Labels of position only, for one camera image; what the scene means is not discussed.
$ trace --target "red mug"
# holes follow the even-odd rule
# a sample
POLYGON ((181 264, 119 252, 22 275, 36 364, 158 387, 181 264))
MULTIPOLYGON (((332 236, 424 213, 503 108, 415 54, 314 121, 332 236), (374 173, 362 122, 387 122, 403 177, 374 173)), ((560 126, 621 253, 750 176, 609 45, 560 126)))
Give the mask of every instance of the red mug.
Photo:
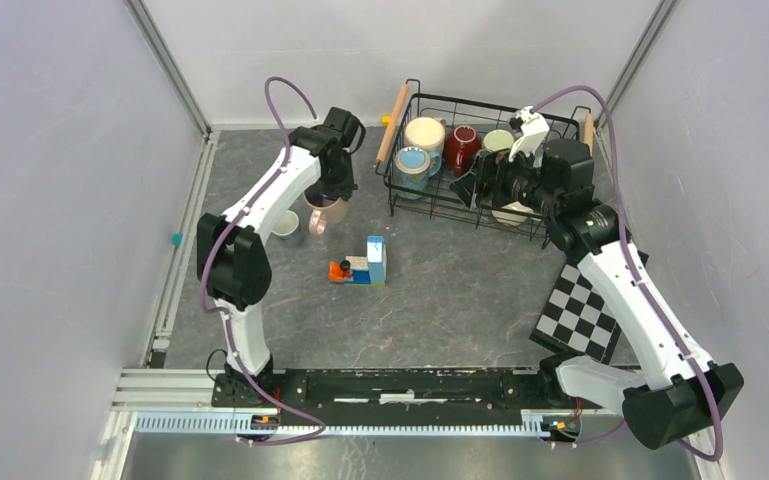
POLYGON ((472 157, 481 149, 481 137, 474 128, 461 125, 449 133, 443 145, 443 159, 460 177, 469 171, 472 157))

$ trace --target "wall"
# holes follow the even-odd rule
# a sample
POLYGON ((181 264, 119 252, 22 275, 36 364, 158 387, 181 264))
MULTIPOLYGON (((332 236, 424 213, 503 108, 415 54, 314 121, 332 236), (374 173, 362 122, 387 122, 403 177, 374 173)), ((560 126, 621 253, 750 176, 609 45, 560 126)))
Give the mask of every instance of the wall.
POLYGON ((200 141, 124 2, 0 0, 0 479, 88 476, 200 141))
MULTIPOLYGON (((607 95, 657 3, 146 0, 208 119, 270 127, 271 75, 296 82, 323 113, 338 105, 374 123, 408 77, 426 92, 517 107, 576 83, 607 95)), ((294 94, 275 90, 285 120, 308 119, 294 94)), ((582 102, 593 105, 581 95, 547 111, 568 115, 582 102)))
POLYGON ((681 2, 617 117, 652 276, 746 379, 724 422, 726 470, 769 478, 769 2, 681 2))

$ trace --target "lego toy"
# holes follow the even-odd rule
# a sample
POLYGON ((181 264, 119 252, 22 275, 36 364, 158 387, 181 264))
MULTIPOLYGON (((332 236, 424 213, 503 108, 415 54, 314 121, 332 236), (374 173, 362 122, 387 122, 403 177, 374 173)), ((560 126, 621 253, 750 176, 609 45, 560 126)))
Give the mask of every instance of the lego toy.
POLYGON ((328 280, 348 285, 384 286, 387 276, 387 250, 384 237, 371 235, 366 240, 366 257, 349 257, 331 262, 328 280))

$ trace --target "black wire rack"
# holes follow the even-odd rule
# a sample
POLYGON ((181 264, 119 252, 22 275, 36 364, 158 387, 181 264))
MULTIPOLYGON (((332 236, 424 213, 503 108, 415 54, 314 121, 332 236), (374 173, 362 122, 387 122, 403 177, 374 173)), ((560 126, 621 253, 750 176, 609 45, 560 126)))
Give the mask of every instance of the black wire rack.
MULTIPOLYGON (((402 115, 397 130, 393 135, 393 141, 387 153, 387 160, 381 162, 375 168, 375 173, 383 177, 384 185, 387 187, 390 216, 395 214, 398 207, 403 210, 428 215, 429 218, 448 218, 458 222, 473 224, 475 228, 481 226, 526 235, 529 240, 546 239, 546 226, 543 223, 543 217, 538 214, 495 207, 487 199, 482 199, 475 209, 470 209, 464 205, 463 201, 449 188, 452 182, 455 181, 455 175, 452 169, 445 163, 440 172, 429 179, 428 185, 423 190, 414 190, 393 183, 395 169, 393 161, 396 153, 405 145, 405 126, 414 118, 414 115, 444 119, 446 121, 447 133, 460 125, 469 125, 481 135, 485 135, 496 129, 504 129, 514 133, 508 125, 508 120, 518 110, 513 107, 463 98, 422 93, 421 82, 417 79, 411 78, 405 83, 415 84, 416 93, 411 95, 410 100, 407 102, 405 113, 402 115), (396 193, 397 191, 419 195, 419 198, 416 200, 407 199, 399 196, 396 193), (494 211, 502 212, 506 216, 510 215, 514 218, 519 217, 522 219, 522 223, 519 225, 501 223, 494 218, 494 211)), ((545 144, 547 140, 560 137, 578 140, 580 128, 574 118, 579 114, 579 111, 590 112, 590 108, 577 106, 569 118, 543 114, 543 117, 549 124, 549 134, 543 143, 545 144)), ((543 145, 541 144, 538 149, 538 157, 542 147, 543 145)))

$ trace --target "checkerboard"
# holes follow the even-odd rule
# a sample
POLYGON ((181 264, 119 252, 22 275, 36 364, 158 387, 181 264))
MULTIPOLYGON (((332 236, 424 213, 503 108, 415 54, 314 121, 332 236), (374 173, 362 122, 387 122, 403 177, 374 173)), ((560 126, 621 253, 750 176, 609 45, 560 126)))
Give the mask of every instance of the checkerboard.
MULTIPOLYGON (((640 253, 644 265, 648 256, 640 253)), ((552 350, 576 350, 596 361, 611 361, 620 326, 605 300, 574 265, 565 264, 543 306, 531 340, 552 350)))

